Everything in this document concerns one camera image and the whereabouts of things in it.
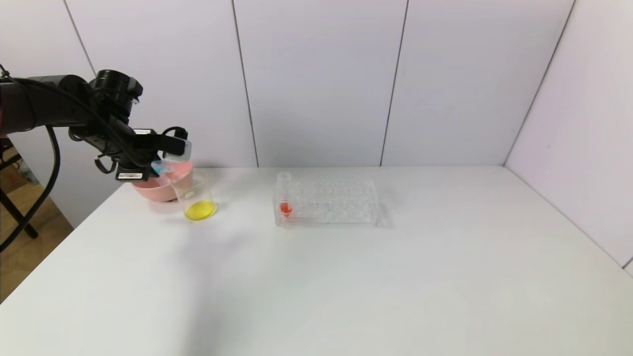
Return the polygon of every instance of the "red liquid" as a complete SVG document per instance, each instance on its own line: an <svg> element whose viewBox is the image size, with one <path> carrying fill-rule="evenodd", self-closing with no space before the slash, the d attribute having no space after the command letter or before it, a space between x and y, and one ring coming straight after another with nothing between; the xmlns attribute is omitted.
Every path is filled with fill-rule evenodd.
<svg viewBox="0 0 633 356"><path fill-rule="evenodd" d="M281 215L284 217L289 217L290 214L292 214L292 207L286 202L279 204L279 210L281 211Z"/></svg>

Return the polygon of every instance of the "white wall panel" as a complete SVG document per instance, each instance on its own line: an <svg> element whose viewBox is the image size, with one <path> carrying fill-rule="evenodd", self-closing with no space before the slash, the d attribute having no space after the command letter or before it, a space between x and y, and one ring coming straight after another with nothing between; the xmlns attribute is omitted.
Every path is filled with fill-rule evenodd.
<svg viewBox="0 0 633 356"><path fill-rule="evenodd" d="M130 126L189 131L198 166L255 166L230 0L69 0L95 70L144 87Z"/></svg>
<svg viewBox="0 0 633 356"><path fill-rule="evenodd" d="M577 1L507 167L623 265L633 255L633 2Z"/></svg>
<svg viewBox="0 0 633 356"><path fill-rule="evenodd" d="M406 0L235 0L260 165L378 165Z"/></svg>
<svg viewBox="0 0 633 356"><path fill-rule="evenodd" d="M383 165L502 165L573 0L410 0Z"/></svg>
<svg viewBox="0 0 633 356"><path fill-rule="evenodd" d="M1 0L0 14L0 63L12 76L94 77L62 0ZM71 225L77 227L120 184L94 166L96 149L71 141L66 129L55 132L61 168L51 198ZM45 186L53 169L53 152L45 128L9 136Z"/></svg>

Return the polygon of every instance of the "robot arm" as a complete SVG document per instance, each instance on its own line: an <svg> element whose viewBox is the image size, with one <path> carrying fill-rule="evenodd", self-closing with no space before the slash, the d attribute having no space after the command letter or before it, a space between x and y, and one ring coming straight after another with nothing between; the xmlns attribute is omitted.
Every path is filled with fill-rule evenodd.
<svg viewBox="0 0 633 356"><path fill-rule="evenodd" d="M118 181L146 181L157 177L151 163L158 152L186 161L191 155L187 131L172 127L174 136L152 129L128 126L132 103L138 102L143 87L134 78L114 70L101 70L86 82L76 75L55 75L28 79L0 79L0 134L38 126L69 127L74 141L85 141L101 154L95 159L104 173L116 169ZM111 158L106 168L101 157Z"/></svg>

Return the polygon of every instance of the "transparent cup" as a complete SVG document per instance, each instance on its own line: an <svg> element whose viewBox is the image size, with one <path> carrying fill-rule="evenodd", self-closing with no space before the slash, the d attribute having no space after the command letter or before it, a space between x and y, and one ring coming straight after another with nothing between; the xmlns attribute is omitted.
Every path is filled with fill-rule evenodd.
<svg viewBox="0 0 633 356"><path fill-rule="evenodd" d="M172 182L172 187L185 217L190 221L204 220L215 213L209 180L203 171L194 168L181 180Z"/></svg>

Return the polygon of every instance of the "label sticker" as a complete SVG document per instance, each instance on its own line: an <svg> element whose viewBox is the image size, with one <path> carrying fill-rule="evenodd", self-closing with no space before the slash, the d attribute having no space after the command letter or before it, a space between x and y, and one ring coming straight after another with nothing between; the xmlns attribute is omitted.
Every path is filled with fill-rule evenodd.
<svg viewBox="0 0 633 356"><path fill-rule="evenodd" d="M142 179L143 173L119 173L119 179Z"/></svg>

